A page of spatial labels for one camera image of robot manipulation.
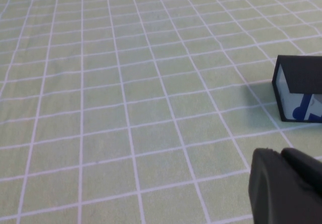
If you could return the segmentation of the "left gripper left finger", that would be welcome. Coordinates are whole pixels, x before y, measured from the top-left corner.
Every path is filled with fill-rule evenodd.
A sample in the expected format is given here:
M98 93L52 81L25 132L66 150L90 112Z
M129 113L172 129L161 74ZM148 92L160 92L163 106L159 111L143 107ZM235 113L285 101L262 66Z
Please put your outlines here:
M321 191L305 182L281 152L254 150L248 192L254 223L321 223Z

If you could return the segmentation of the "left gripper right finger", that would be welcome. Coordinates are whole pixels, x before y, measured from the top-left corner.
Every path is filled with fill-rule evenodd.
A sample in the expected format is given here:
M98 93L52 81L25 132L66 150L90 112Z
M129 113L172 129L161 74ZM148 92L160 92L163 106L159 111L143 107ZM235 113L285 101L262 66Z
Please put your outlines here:
M284 148L281 156L316 191L321 191L321 162L295 148Z

